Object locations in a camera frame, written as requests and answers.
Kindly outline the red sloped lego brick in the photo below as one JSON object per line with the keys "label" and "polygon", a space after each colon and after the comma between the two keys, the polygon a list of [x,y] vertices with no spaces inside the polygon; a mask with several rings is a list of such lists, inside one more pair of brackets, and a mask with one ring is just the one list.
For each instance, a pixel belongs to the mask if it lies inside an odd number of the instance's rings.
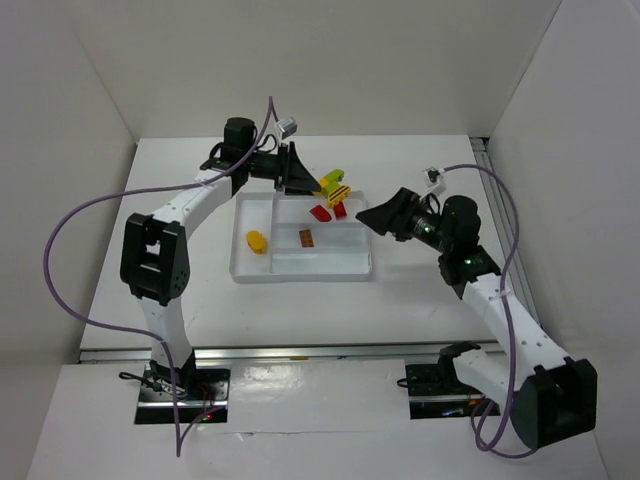
{"label": "red sloped lego brick", "polygon": [[330,222],[333,217],[331,213],[322,205],[316,205],[309,210],[310,214],[319,222]]}

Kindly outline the yellow striped lego brick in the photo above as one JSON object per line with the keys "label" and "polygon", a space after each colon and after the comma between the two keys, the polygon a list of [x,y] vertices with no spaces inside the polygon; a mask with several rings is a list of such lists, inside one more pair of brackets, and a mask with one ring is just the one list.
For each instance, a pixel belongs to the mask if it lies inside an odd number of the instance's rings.
{"label": "yellow striped lego brick", "polygon": [[326,199],[327,206],[333,209],[337,204],[349,197],[351,187],[339,182],[331,182],[322,189],[322,194]]}

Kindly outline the yellow rounded lego brick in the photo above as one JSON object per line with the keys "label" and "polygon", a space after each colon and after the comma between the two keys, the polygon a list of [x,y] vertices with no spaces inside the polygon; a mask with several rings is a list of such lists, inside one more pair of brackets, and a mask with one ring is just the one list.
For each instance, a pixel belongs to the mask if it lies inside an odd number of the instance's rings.
{"label": "yellow rounded lego brick", "polygon": [[246,234],[246,241],[250,250],[256,255],[263,255],[268,250],[268,240],[256,230],[251,230]]}

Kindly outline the lime green lego brick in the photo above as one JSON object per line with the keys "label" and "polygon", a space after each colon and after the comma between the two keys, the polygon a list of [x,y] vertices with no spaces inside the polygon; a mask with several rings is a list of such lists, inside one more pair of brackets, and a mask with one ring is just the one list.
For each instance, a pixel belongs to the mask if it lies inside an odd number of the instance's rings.
{"label": "lime green lego brick", "polygon": [[322,188],[327,188],[330,185],[337,184],[339,185],[344,178],[344,171],[341,169],[334,169],[324,175],[320,180],[319,184]]}

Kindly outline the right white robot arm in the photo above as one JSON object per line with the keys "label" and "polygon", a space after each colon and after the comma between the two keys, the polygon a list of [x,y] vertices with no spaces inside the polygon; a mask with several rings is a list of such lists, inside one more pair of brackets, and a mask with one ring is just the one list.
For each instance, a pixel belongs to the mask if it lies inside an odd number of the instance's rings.
{"label": "right white robot arm", "polygon": [[356,218],[378,235],[416,239],[438,252],[444,282],[485,323],[509,360],[503,366],[480,346],[459,342],[442,350],[440,363],[453,381],[497,404],[526,447],[537,450],[594,429],[594,366],[572,359],[513,295],[503,270],[479,243],[474,200],[454,195],[434,211],[428,199],[402,188]]}

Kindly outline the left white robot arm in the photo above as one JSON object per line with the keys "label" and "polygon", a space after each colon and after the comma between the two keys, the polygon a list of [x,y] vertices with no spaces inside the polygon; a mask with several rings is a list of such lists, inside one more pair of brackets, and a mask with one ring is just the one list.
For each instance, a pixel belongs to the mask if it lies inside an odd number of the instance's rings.
{"label": "left white robot arm", "polygon": [[190,279],[188,241],[250,178],[271,180],[278,192],[311,193],[321,187],[300,161],[293,142],[269,153],[255,123],[227,120],[223,139],[200,166],[195,185],[150,214],[125,223],[120,278],[129,287],[152,333],[150,368],[157,379],[189,390],[198,381],[195,352],[185,329],[181,296]]}

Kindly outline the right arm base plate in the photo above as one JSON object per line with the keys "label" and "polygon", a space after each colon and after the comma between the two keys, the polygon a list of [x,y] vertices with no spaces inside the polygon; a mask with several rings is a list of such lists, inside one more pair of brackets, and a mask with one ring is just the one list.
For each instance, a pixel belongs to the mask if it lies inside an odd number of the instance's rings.
{"label": "right arm base plate", "polygon": [[446,380],[436,364],[408,364],[396,385],[408,394],[412,420],[469,417],[484,402],[478,390]]}

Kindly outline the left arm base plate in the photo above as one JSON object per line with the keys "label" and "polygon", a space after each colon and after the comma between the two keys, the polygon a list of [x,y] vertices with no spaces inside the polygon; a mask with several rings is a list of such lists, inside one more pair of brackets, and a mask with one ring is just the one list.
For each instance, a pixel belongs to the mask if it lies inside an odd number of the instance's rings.
{"label": "left arm base plate", "polygon": [[[205,368],[197,372],[195,385],[177,387],[177,406],[181,424],[190,424],[199,415],[203,424],[226,423],[231,370]],[[172,424],[173,390],[168,381],[156,379],[146,366],[142,374],[120,372],[120,380],[139,386],[134,423],[136,425]]]}

